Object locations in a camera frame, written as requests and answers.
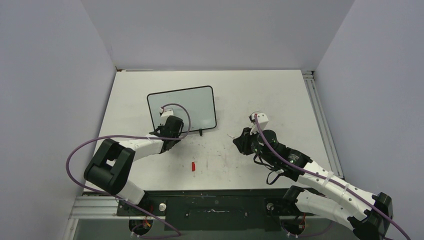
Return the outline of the small black-framed whiteboard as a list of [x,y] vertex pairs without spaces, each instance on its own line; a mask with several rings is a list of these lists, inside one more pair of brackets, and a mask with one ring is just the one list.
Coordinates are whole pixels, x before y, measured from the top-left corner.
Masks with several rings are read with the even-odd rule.
[[174,116],[183,120],[183,133],[217,126],[214,91],[210,85],[150,93],[146,100],[154,129],[165,123],[162,109],[171,109]]

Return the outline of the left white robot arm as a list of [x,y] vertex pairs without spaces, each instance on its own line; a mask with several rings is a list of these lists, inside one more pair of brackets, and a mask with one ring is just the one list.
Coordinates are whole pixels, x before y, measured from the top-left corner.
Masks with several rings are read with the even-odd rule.
[[110,195],[127,200],[132,212],[144,215],[149,210],[149,201],[144,198],[146,192],[129,180],[133,162],[170,150],[179,142],[183,127],[183,120],[171,115],[164,125],[143,139],[103,140],[84,171],[84,179]]

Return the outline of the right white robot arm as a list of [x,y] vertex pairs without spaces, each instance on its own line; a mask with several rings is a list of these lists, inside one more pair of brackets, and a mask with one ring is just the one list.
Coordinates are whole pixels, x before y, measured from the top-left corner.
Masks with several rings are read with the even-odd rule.
[[241,154],[253,155],[254,163],[278,177],[287,177],[318,192],[292,185],[284,194],[282,205],[274,204],[269,214],[277,209],[289,214],[310,213],[345,226],[360,240],[386,238],[393,218],[392,199],[387,194],[373,194],[350,185],[306,154],[279,143],[272,130],[251,134],[246,127],[232,142]]

